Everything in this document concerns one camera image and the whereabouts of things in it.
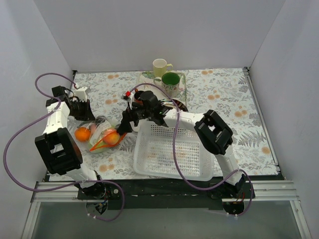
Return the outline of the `fake peach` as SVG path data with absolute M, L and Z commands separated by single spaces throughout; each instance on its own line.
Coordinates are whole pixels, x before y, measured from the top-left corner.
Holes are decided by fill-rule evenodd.
M 119 134 L 116 131 L 105 131 L 103 136 L 103 141 L 107 145 L 115 145 L 120 139 Z

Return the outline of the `clear zip top bag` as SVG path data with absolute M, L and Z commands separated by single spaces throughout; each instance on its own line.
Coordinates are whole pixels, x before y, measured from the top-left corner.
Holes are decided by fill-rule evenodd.
M 126 136 L 117 132 L 119 124 L 105 116 L 98 116 L 95 120 L 84 121 L 74 131 L 75 139 L 85 144 L 91 153 L 100 153 L 106 149 L 116 147 Z

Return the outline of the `fake dark plum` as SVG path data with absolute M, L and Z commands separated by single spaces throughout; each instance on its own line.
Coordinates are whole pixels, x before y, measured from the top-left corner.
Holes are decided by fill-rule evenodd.
M 96 117 L 95 119 L 95 124 L 96 125 L 100 125 L 102 123 L 104 123 L 105 121 L 107 121 L 107 118 L 104 117 L 104 116 L 99 116 L 99 117 Z

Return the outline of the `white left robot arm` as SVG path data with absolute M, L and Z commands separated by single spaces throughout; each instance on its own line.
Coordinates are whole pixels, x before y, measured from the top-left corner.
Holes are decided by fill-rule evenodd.
M 106 195 L 105 184 L 95 170 L 83 163 L 81 151 L 67 128 L 69 116 L 79 121 L 96 119 L 87 98 L 89 88 L 78 88 L 71 97 L 66 90 L 63 86 L 52 88 L 53 99 L 45 105 L 50 116 L 43 134 L 35 138 L 35 145 L 49 173 L 67 176 L 86 196 L 101 199 Z

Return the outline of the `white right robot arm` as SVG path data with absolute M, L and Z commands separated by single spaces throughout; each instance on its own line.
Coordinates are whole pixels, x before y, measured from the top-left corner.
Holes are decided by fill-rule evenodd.
M 122 99 L 128 106 L 122 112 L 122 120 L 116 129 L 120 136 L 132 132 L 141 120 L 193 131 L 203 147 L 215 156 L 223 173 L 223 181 L 208 190 L 221 187 L 222 192 L 231 198 L 237 198 L 243 193 L 245 177 L 233 154 L 233 132 L 217 112 L 208 110 L 206 113 L 194 114 L 181 111 L 178 107 L 168 107 L 152 91 L 127 91 Z

